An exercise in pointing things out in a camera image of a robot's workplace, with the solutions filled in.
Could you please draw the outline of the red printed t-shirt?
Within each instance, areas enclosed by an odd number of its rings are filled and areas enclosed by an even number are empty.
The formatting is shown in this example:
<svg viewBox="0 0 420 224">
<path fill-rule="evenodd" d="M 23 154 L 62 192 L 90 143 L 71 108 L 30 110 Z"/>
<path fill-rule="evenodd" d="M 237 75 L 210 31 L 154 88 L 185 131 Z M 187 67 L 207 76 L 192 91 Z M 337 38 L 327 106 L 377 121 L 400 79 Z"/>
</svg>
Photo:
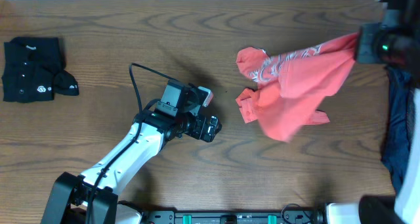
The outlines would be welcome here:
<svg viewBox="0 0 420 224">
<path fill-rule="evenodd" d="M 254 47 L 240 50 L 238 69 L 257 84 L 236 98 L 244 122 L 257 121 L 267 137 L 282 142 L 292 140 L 304 125 L 329 123 L 318 107 L 350 74 L 357 38 L 357 33 L 348 34 L 276 56 Z"/>
</svg>

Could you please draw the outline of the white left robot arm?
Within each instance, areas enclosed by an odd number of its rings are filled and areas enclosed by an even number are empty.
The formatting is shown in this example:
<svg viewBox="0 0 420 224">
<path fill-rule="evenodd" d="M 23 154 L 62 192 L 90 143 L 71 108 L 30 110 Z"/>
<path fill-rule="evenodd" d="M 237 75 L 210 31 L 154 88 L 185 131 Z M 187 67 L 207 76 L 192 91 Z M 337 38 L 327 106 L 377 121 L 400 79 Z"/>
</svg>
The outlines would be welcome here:
<svg viewBox="0 0 420 224">
<path fill-rule="evenodd" d="M 215 116 L 191 112 L 170 115 L 158 110 L 144 110 L 141 117 L 135 118 L 123 140 L 93 167 L 81 173 L 83 183 L 89 188 L 109 188 L 119 195 L 139 169 L 167 142 L 187 135 L 210 143 L 221 127 Z"/>
</svg>

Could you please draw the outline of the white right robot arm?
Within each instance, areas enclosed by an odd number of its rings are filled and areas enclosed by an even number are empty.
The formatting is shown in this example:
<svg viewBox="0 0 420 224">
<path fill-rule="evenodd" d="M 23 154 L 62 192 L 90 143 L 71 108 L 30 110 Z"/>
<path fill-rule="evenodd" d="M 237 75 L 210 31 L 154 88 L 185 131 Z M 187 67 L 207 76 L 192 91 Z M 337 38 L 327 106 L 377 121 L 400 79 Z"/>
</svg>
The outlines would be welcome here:
<svg viewBox="0 0 420 224">
<path fill-rule="evenodd" d="M 386 64 L 391 107 L 383 160 L 396 196 L 365 195 L 357 203 L 330 203 L 314 210 L 311 223 L 419 222 L 419 0 L 380 0 L 380 23 L 360 28 L 354 58 Z"/>
</svg>

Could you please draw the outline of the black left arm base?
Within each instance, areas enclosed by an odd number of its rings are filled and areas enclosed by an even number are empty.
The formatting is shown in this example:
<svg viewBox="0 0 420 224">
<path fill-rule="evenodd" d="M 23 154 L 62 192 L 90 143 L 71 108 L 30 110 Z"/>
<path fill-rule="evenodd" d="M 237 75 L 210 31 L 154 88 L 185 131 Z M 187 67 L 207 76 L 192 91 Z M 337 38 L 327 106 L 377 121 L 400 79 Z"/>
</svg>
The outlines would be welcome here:
<svg viewBox="0 0 420 224">
<path fill-rule="evenodd" d="M 89 201 L 93 194 L 92 206 L 86 213 L 77 208 Z M 94 189 L 83 181 L 83 176 L 64 172 L 52 186 L 52 190 L 41 219 L 42 223 L 115 223 L 118 195 L 111 188 Z"/>
</svg>

